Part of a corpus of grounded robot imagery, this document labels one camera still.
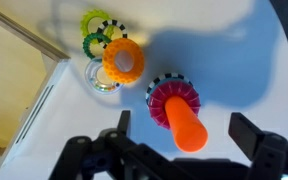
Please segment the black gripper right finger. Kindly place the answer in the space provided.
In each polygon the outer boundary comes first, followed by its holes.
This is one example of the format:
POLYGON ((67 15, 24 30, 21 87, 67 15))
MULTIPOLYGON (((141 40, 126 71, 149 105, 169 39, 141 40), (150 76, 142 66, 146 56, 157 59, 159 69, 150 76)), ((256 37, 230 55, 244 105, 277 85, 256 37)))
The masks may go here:
POLYGON ((251 161, 245 180, 282 180, 288 175, 288 140, 262 131, 242 113, 233 112, 228 134, 251 161))

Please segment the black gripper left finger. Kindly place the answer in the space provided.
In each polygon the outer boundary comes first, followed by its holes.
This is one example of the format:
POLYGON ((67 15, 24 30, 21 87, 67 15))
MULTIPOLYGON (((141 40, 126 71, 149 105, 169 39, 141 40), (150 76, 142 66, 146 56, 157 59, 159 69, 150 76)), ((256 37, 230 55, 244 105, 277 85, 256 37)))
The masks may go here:
POLYGON ((102 130, 96 140, 87 136, 69 139, 49 180, 93 180, 106 172, 114 180, 166 180, 171 163, 145 144, 129 137, 131 111, 121 112, 116 128, 102 130))

